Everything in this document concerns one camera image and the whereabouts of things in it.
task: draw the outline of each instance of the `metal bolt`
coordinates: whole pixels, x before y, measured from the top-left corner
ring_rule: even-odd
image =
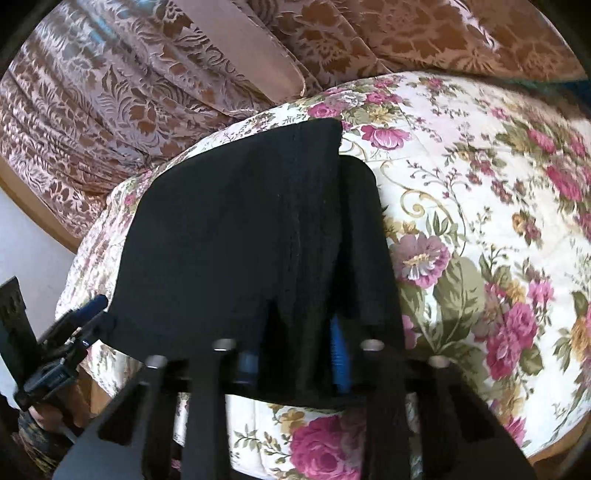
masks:
[[[448,357],[443,355],[434,355],[429,357],[429,365],[433,368],[447,368],[449,367],[450,360]]]
[[[361,342],[361,349],[364,352],[379,352],[383,350],[384,343],[381,340],[376,340],[375,338],[369,338]]]
[[[212,343],[212,347],[216,352],[229,352],[236,348],[236,340],[233,338],[220,338]]]
[[[168,363],[168,359],[162,355],[151,355],[145,361],[145,366],[148,368],[164,368]]]

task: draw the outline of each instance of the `black cloth cover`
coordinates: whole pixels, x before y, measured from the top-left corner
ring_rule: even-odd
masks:
[[[341,133],[332,119],[276,128],[160,175],[126,238],[106,343],[185,359],[234,338],[258,354],[263,390],[299,393],[330,383],[335,312],[353,350],[368,335],[402,350],[375,178],[339,157]]]

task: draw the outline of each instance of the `patterned fabric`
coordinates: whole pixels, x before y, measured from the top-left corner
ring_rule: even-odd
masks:
[[[20,413],[18,433],[14,434],[14,440],[47,478],[51,478],[53,471],[72,446],[65,436],[43,430],[29,412]]]
[[[306,95],[425,66],[584,77],[527,0],[236,3],[291,55]],[[0,154],[81,238],[120,182],[272,106],[170,0],[64,0],[0,82]]]
[[[591,121],[563,99],[525,89],[389,74],[217,132],[113,191],[57,315],[95,294],[111,297],[126,232],[158,175],[310,117],[340,119],[340,152],[375,173],[407,347],[454,359],[526,455],[561,438],[591,407]],[[96,344],[86,368],[114,395],[138,365]],[[180,442],[188,405],[183,397]],[[230,397],[234,465],[260,478],[357,478],[360,414]]]

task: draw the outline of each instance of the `pink rose print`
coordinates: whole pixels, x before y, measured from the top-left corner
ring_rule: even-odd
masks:
[[[388,95],[386,97],[386,101],[388,102],[392,102],[392,103],[402,103],[403,102],[403,98],[400,95]]]
[[[495,172],[492,169],[490,160],[472,160],[470,162],[470,166],[476,171],[481,171],[487,177],[495,176]]]
[[[486,339],[486,364],[493,380],[507,377],[515,369],[521,356],[519,337],[505,326]]]
[[[491,182],[491,190],[503,203],[506,203],[507,205],[513,203],[513,194],[505,189],[505,184],[500,180],[493,180]]]
[[[546,175],[552,180],[556,189],[567,200],[580,202],[583,200],[583,192],[577,181],[565,171],[558,170],[555,166],[546,168]]]
[[[525,194],[527,193],[527,188],[525,186],[525,183],[523,183],[521,180],[516,180],[515,183],[513,184],[513,189],[519,193],[519,195],[521,196],[525,196]]]
[[[498,118],[499,120],[509,120],[509,115],[507,115],[502,108],[493,108],[491,113],[492,116]]]
[[[407,350],[412,350],[417,346],[418,335],[413,332],[413,321],[408,315],[402,316],[402,327],[404,328],[404,346]]]
[[[585,360],[581,364],[581,372],[583,372],[583,385],[585,389],[591,389],[591,347],[585,349]]]
[[[536,227],[534,221],[529,218],[523,226],[523,234],[526,240],[536,241],[542,237],[542,232]]]
[[[556,145],[554,145],[554,140],[552,140],[548,135],[545,135],[542,132],[538,132],[537,130],[530,128],[530,130],[527,132],[527,136],[530,138],[531,141],[538,144],[538,146],[545,152],[556,152]]]
[[[507,329],[516,334],[519,346],[531,348],[534,344],[535,334],[538,333],[538,324],[535,322],[531,307],[526,303],[515,303],[505,313],[504,319]]]
[[[400,95],[386,95],[382,92],[371,92],[367,95],[366,101],[368,103],[376,103],[378,105],[384,102],[400,103],[402,102],[402,97]]]
[[[338,95],[330,95],[324,99],[324,104],[329,108],[334,108],[339,112],[346,108],[353,108],[363,105],[365,95],[357,92],[342,92]]]
[[[368,103],[384,103],[386,96],[381,92],[371,92],[367,96]]]
[[[124,203],[127,206],[133,205],[135,203],[136,198],[137,198],[137,195],[135,194],[135,192],[132,192],[125,197]]]
[[[472,326],[474,340],[485,342],[490,335],[494,335],[503,322],[501,300],[506,298],[506,292],[494,283],[487,283],[485,290],[485,306],[478,321]]]
[[[372,147],[382,150],[396,150],[404,146],[404,141],[410,139],[410,133],[398,128],[375,128],[372,125],[361,127],[363,140],[371,142]]]
[[[308,115],[314,118],[330,118],[332,116],[340,115],[341,110],[326,105],[324,102],[308,108]]]
[[[466,174],[466,178],[473,185],[482,185],[482,180],[480,179],[480,177],[472,171]]]
[[[576,215],[574,221],[583,229],[585,238],[591,242],[591,212]]]
[[[545,307],[550,300],[554,300],[554,289],[548,280],[533,281],[527,296],[533,300],[534,308],[536,305]]]
[[[389,78],[378,79],[374,82],[376,88],[388,88],[392,85],[394,85],[394,81]]]
[[[443,80],[441,79],[429,79],[427,81],[427,87],[431,90],[438,90],[443,86]]]
[[[587,335],[591,338],[591,302],[587,306],[587,318],[585,318],[585,326],[587,327]]]
[[[343,429],[343,439],[340,444],[347,464],[357,471],[361,469],[363,462],[365,420],[364,408],[349,408],[340,416],[340,426]]]
[[[312,420],[293,433],[291,463],[310,480],[358,480],[360,469],[348,461],[343,440],[338,416]]]
[[[585,157],[587,155],[587,149],[585,148],[585,145],[577,138],[572,138],[570,140],[570,148],[572,148],[573,152],[579,157]]]
[[[585,183],[591,187],[591,167],[583,167],[583,177]]]
[[[437,236],[426,237],[423,232],[418,236],[404,235],[394,248],[397,278],[421,288],[435,285],[451,258],[449,250]]]
[[[515,443],[518,446],[522,446],[525,438],[525,419],[521,417],[515,419],[511,416],[509,421],[503,426],[505,427],[505,430],[509,432],[509,435],[511,435],[513,440],[515,440]]]

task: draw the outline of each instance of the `wall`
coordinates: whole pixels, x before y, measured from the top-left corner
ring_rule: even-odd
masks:
[[[16,173],[0,156],[0,189],[16,203],[27,216],[64,245],[68,250],[76,252],[80,239],[73,237],[57,220],[51,210],[31,191]]]
[[[51,324],[74,254],[47,235],[0,190],[0,284],[18,277],[27,316],[37,336]],[[0,394],[14,383],[0,362]]]

